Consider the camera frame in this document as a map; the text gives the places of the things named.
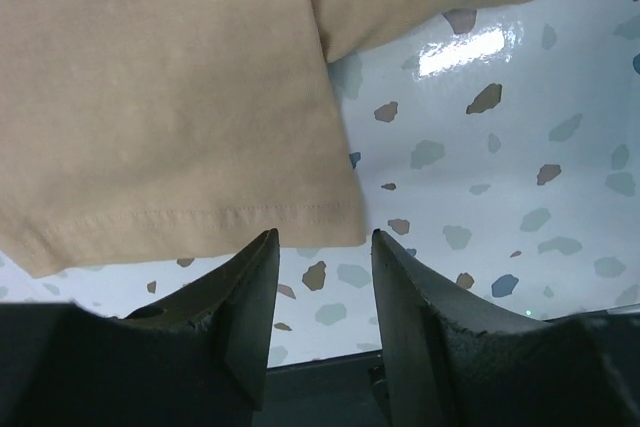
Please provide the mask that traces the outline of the beige t shirt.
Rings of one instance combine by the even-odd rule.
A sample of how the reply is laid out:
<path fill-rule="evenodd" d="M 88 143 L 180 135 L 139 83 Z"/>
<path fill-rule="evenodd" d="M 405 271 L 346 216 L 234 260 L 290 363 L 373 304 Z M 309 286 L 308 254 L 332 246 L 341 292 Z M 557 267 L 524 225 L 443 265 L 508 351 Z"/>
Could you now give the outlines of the beige t shirt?
<path fill-rule="evenodd" d="M 368 227 L 327 66 L 531 0 L 1 0 L 1 250 L 33 277 Z"/>

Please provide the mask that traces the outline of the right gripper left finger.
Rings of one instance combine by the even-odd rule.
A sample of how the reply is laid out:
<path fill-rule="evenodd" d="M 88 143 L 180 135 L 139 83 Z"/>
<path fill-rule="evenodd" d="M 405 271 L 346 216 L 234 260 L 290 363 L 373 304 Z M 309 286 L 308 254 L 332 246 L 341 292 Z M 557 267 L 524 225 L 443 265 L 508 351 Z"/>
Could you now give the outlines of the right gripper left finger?
<path fill-rule="evenodd" d="M 276 230 L 129 315 L 1 307 L 5 426 L 248 426 L 263 405 Z"/>

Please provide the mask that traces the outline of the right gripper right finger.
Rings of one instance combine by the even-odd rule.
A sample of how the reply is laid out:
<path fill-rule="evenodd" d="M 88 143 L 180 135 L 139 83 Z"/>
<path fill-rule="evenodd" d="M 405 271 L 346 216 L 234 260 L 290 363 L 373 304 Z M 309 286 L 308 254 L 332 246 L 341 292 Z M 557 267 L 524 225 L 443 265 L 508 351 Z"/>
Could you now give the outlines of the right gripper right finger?
<path fill-rule="evenodd" d="M 382 357 L 395 426 L 635 426 L 639 317 L 532 319 L 371 238 Z"/>

